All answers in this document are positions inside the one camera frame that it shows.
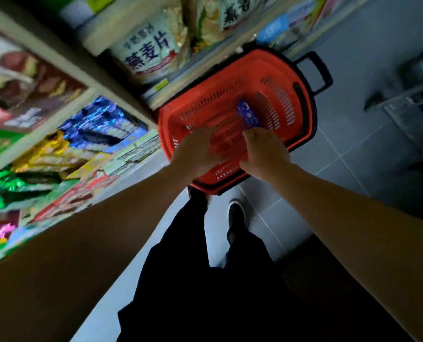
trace person's right hand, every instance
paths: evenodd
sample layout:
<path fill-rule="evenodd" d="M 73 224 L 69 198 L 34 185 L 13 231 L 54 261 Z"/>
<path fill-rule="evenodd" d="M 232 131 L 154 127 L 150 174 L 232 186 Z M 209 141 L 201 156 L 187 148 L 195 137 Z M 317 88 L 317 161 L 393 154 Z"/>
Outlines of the person's right hand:
<path fill-rule="evenodd" d="M 248 148 L 248 160 L 240 161 L 249 175 L 264 181 L 271 181 L 283 166 L 291 162 L 289 151 L 273 131 L 255 127 L 243 131 Z"/>

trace blue snack packet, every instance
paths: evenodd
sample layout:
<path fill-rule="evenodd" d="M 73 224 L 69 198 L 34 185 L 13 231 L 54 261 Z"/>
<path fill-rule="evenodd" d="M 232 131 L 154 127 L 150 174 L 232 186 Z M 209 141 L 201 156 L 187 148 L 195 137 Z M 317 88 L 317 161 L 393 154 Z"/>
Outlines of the blue snack packet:
<path fill-rule="evenodd" d="M 237 104 L 238 115 L 245 119 L 249 128 L 262 127 L 259 119 L 255 113 L 249 108 L 248 103 L 245 100 L 240 101 Z"/>

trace black basket handle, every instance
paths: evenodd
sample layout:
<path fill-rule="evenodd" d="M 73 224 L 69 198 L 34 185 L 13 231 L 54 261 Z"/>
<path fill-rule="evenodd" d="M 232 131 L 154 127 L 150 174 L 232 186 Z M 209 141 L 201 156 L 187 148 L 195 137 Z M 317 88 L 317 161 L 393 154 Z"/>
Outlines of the black basket handle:
<path fill-rule="evenodd" d="M 298 60 L 294 61 L 295 65 L 298 65 L 305 59 L 310 59 L 310 61 L 315 65 L 319 73 L 321 74 L 321 77 L 324 81 L 324 86 L 320 89 L 317 89 L 316 91 L 313 91 L 313 97 L 317 94 L 323 92 L 324 90 L 328 89 L 333 85 L 333 78 L 330 74 L 327 66 L 324 64 L 324 62 L 321 60 L 319 55 L 316 53 L 316 51 L 309 51 L 304 56 L 300 57 Z"/>

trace red shopping basket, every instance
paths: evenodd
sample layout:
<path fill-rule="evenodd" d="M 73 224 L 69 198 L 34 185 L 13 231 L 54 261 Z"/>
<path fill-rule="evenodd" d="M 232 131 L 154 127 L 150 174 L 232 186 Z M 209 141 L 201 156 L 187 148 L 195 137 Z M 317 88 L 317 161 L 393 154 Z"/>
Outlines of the red shopping basket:
<path fill-rule="evenodd" d="M 325 85 L 312 91 L 297 64 L 310 59 Z M 210 140 L 212 151 L 221 153 L 221 162 L 192 185 L 208 194 L 220 195 L 249 175 L 239 162 L 247 156 L 242 135 L 247 126 L 237 114 L 245 99 L 262 126 L 272 129 L 293 150 L 314 137 L 317 128 L 313 99 L 333 84 L 332 76 L 318 55 L 311 51 L 291 62 L 278 53 L 256 47 L 219 65 L 159 110 L 159 136 L 170 160 L 181 140 L 197 127 L 218 130 Z"/>

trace black pants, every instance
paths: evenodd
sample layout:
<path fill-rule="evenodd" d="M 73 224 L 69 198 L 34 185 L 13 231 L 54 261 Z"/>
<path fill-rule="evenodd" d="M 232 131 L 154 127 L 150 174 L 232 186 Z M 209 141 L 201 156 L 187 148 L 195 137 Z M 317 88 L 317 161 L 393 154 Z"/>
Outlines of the black pants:
<path fill-rule="evenodd" d="M 210 267 L 206 212 L 205 199 L 190 199 L 151 248 L 134 300 L 118 313 L 119 341 L 132 338 L 134 331 L 150 326 L 153 319 L 179 330 L 191 324 L 215 326 L 226 316 L 233 317 L 234 328 L 248 329 L 251 317 L 259 328 L 273 329 L 276 322 L 283 329 L 287 322 L 298 328 L 295 321 L 304 309 L 288 291 L 260 238 L 240 230 L 226 255 L 225 268 Z"/>

